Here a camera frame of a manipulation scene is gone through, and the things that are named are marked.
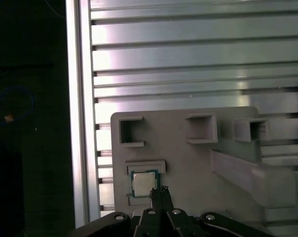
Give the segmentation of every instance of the slotted aluminum panel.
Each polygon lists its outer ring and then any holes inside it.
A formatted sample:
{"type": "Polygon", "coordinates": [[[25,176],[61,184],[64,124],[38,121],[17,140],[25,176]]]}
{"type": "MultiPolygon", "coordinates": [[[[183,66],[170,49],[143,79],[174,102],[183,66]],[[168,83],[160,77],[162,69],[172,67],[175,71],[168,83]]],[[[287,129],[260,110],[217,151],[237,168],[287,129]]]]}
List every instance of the slotted aluminum panel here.
{"type": "MultiPolygon", "coordinates": [[[[294,166],[298,182],[298,0],[78,0],[77,10],[68,19],[80,36],[70,78],[80,85],[71,106],[77,95],[83,110],[81,140],[72,125],[73,144],[84,141],[73,157],[84,164],[79,176],[74,169],[77,226],[81,207],[89,221],[114,210],[115,112],[256,106],[271,124],[263,162],[294,166]]],[[[266,220],[277,235],[298,236],[298,206],[267,210],[266,220]]]]}

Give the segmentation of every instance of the raised rectangular slot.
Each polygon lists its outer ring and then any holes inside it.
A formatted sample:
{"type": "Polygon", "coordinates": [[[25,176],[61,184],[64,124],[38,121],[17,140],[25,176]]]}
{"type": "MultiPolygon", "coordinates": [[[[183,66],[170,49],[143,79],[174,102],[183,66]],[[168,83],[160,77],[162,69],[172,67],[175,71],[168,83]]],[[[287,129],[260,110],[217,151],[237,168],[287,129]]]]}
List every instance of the raised rectangular slot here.
{"type": "Polygon", "coordinates": [[[268,121],[261,118],[237,119],[233,123],[234,140],[242,142],[269,139],[268,121]]]}
{"type": "Polygon", "coordinates": [[[203,144],[218,142],[217,120],[214,114],[189,114],[186,117],[186,142],[203,144]]]}
{"type": "Polygon", "coordinates": [[[143,147],[144,141],[139,141],[135,130],[144,122],[143,117],[129,117],[119,120],[120,144],[124,147],[143,147]]]}

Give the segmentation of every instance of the blue cable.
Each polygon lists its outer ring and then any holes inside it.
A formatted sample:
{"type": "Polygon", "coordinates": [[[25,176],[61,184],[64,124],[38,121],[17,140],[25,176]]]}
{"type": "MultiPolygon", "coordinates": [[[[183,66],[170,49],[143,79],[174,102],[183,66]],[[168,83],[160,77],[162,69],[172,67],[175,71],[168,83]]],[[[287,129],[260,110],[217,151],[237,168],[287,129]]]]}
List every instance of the blue cable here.
{"type": "MultiPolygon", "coordinates": [[[[12,86],[12,87],[9,87],[7,89],[5,89],[3,92],[1,92],[0,94],[0,100],[10,91],[13,91],[13,90],[21,90],[23,91],[25,94],[29,95],[31,101],[32,101],[32,105],[31,105],[31,108],[23,115],[21,115],[20,117],[17,117],[17,118],[14,118],[14,121],[13,122],[16,122],[16,121],[20,121],[20,120],[23,120],[25,119],[29,114],[31,114],[31,112],[34,110],[34,106],[35,106],[35,99],[34,99],[34,96],[24,87],[22,86],[12,86]]],[[[7,123],[7,122],[0,122],[0,126],[5,126],[5,125],[8,125],[10,123],[7,123]]]]}

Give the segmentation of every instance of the metal bolt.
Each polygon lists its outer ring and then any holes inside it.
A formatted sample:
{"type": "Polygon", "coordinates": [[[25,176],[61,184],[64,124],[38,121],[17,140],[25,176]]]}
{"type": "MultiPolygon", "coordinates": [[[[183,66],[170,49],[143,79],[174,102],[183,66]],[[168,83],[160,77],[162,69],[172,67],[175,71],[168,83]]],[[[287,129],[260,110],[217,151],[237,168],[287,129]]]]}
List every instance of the metal bolt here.
{"type": "Polygon", "coordinates": [[[120,221],[120,220],[124,219],[124,217],[123,216],[115,216],[115,219],[120,221]]]}
{"type": "Polygon", "coordinates": [[[181,213],[181,211],[178,210],[178,209],[174,209],[174,210],[172,211],[172,213],[173,213],[174,215],[178,215],[178,214],[181,213]]]}
{"type": "Polygon", "coordinates": [[[206,219],[209,221],[213,221],[215,219],[215,217],[213,215],[207,215],[206,219]]]}

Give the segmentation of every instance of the aluminum frame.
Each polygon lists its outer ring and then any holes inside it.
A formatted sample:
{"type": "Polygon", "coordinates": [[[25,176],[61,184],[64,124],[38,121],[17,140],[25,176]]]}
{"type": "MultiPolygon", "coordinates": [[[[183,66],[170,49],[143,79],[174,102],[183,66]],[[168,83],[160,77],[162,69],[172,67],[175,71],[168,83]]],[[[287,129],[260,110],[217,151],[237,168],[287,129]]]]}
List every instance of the aluminum frame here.
{"type": "Polygon", "coordinates": [[[67,0],[71,143],[76,228],[100,218],[88,0],[67,0]]]}

